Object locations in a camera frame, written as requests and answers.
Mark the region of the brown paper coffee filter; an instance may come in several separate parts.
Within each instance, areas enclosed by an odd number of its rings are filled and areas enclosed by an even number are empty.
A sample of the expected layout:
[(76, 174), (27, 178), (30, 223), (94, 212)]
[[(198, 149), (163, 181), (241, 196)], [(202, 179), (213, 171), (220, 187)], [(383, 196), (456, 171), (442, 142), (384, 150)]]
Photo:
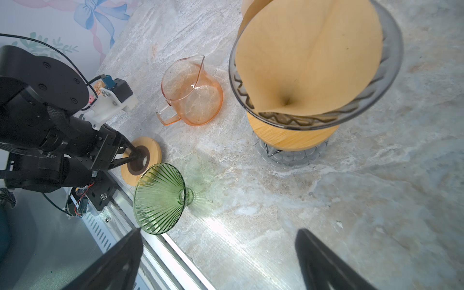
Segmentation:
[(248, 1), (236, 66), (257, 112), (323, 114), (375, 76), (383, 47), (370, 1)]

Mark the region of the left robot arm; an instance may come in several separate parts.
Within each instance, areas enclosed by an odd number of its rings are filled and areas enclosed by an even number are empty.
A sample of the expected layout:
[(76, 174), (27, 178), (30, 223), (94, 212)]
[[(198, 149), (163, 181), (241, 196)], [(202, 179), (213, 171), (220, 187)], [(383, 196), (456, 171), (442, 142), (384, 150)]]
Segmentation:
[(106, 121), (126, 107), (126, 81), (103, 75), (110, 99), (89, 99), (78, 73), (59, 60), (22, 48), (1, 48), (1, 149), (9, 166), (1, 178), (9, 189), (48, 193), (84, 187), (93, 173), (145, 159)]

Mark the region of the grey glass dripper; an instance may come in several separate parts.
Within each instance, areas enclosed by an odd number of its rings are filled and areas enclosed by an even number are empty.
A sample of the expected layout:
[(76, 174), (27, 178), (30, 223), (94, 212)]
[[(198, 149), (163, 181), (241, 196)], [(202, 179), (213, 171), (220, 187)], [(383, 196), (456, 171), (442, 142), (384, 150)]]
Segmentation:
[(383, 31), (382, 56), (371, 82), (350, 103), (334, 111), (313, 116), (292, 116), (275, 112), (256, 112), (236, 66), (238, 41), (230, 53), (228, 73), (232, 92), (251, 116), (280, 129), (314, 131), (338, 126), (361, 115), (373, 106), (391, 87), (398, 75), (404, 52), (401, 30), (393, 16), (377, 1), (372, 1)]

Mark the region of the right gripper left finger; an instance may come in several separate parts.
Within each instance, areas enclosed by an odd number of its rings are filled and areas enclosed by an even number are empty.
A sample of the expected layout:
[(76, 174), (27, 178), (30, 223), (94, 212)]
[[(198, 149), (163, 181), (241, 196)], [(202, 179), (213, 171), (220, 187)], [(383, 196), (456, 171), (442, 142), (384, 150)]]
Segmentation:
[(133, 229), (64, 287), (65, 290), (132, 290), (143, 254), (141, 230)]

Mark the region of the green glass dripper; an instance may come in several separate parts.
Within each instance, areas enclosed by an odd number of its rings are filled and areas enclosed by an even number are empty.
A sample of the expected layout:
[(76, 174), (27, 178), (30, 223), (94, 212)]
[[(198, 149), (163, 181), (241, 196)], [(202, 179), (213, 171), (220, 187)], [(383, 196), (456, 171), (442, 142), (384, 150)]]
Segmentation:
[(145, 171), (135, 189), (133, 210), (137, 223), (146, 233), (167, 233), (194, 197), (175, 166), (155, 164)]

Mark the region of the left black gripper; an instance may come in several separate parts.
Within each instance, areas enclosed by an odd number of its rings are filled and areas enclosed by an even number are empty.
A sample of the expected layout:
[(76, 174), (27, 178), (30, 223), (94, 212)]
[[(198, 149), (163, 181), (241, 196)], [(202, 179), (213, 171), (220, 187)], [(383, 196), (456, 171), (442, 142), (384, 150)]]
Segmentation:
[(143, 158), (143, 150), (138, 149), (121, 133), (104, 124), (95, 135), (85, 157), (85, 166), (89, 170), (112, 170), (124, 164)]

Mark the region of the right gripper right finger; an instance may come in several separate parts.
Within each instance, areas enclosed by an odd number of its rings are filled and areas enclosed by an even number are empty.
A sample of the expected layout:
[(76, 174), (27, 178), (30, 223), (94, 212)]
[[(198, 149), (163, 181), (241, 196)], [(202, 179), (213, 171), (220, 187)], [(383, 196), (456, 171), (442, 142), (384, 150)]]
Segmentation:
[(295, 248), (308, 290), (373, 290), (375, 288), (308, 229), (299, 229)]

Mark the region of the grey glass carafe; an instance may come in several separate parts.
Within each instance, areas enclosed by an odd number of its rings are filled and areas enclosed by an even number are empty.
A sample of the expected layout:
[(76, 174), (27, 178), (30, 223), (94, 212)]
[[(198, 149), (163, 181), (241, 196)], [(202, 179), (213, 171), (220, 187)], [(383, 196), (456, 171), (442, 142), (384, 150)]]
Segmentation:
[(328, 145), (329, 139), (303, 151), (283, 151), (270, 146), (253, 133), (254, 146), (267, 163), (275, 167), (298, 169), (315, 163)]

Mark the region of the wooden ring dripper holder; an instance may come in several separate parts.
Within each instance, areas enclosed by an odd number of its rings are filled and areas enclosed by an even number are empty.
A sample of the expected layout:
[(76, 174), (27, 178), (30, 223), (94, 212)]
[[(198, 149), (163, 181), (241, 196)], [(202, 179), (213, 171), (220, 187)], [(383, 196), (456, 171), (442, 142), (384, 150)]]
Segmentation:
[(333, 135), (339, 126), (319, 130), (288, 130), (271, 126), (247, 113), (254, 133), (267, 145), (281, 151), (304, 151), (322, 144)]

